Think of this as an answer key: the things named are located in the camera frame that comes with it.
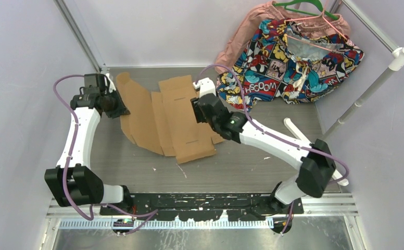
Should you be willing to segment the brown cardboard box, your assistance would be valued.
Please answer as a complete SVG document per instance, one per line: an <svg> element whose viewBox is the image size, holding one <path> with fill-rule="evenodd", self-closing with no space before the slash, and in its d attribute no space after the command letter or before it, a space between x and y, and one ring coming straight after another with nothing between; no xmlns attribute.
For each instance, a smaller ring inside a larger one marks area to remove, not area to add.
<svg viewBox="0 0 404 250"><path fill-rule="evenodd" d="M130 112L120 117L121 129L137 146L182 164L216 154L215 145L224 141L209 124L196 121L191 99L198 93L190 75L160 81L158 92L128 72L117 75L116 85Z"/></svg>

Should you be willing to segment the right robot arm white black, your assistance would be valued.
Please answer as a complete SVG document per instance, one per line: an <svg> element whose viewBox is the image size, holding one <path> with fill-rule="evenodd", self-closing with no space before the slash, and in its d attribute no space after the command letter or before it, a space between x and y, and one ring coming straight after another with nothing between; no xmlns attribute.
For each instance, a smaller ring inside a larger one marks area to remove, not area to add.
<svg viewBox="0 0 404 250"><path fill-rule="evenodd" d="M328 145L322 140L307 143L281 134L239 111L229 111L214 94L191 99L198 123L207 123L223 139L263 150L298 172L272 192L271 209L285 213L291 202L305 195L320 198L336 169Z"/></svg>

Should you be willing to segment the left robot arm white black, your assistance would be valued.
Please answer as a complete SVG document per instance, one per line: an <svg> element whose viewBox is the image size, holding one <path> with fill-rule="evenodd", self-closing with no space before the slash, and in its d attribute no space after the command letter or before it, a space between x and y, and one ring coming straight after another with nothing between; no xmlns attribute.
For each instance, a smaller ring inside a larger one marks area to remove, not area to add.
<svg viewBox="0 0 404 250"><path fill-rule="evenodd" d="M66 102L56 97L70 112L70 128L61 156L54 168L45 171L44 180L60 207L72 205L112 204L121 215L133 208L133 199L125 185L105 184L91 170L91 149L97 126L106 115L118 118L130 114L109 74L80 74L84 85Z"/></svg>

